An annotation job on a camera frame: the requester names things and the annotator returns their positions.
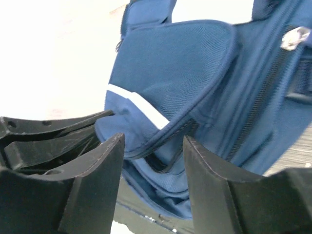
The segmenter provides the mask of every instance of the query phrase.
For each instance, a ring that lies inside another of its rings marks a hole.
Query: blue backpack
[[[96,133],[125,133],[129,186],[160,214],[192,219],[184,135],[262,174],[311,123],[312,0],[254,0],[242,24],[173,23],[175,5],[127,5],[105,100],[115,115]]]

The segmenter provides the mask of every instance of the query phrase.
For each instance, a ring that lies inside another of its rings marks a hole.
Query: reflective strip
[[[163,129],[169,123],[169,120],[165,116],[139,94],[132,93],[113,84],[108,84],[107,91],[129,99],[159,130]]]
[[[230,24],[252,21],[254,0],[178,0],[172,23],[191,20],[219,20]]]

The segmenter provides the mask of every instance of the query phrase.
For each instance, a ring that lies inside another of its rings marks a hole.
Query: pocket
[[[214,20],[143,28],[129,34],[120,46],[109,83],[140,95],[168,124],[149,131],[150,139],[147,136],[127,158],[148,155],[148,150],[159,148],[180,132],[185,122],[209,116],[209,101],[237,52],[236,30]]]

